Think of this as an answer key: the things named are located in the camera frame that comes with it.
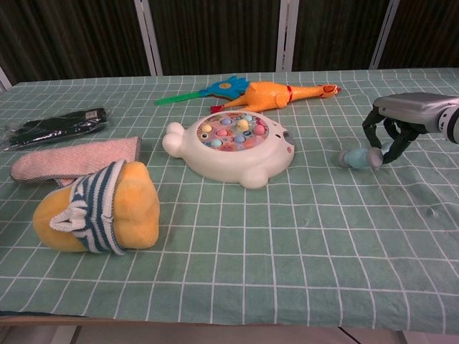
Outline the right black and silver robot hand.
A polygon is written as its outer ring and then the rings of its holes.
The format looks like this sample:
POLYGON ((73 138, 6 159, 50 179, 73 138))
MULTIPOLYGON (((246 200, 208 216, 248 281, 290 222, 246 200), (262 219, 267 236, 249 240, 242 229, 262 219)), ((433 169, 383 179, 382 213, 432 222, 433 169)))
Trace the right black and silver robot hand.
POLYGON ((377 167, 398 159, 419 135, 442 133, 458 143, 458 97, 428 92, 405 92, 377 98, 362 123, 377 167), (392 144, 386 152, 377 137, 377 124, 383 123, 392 144))

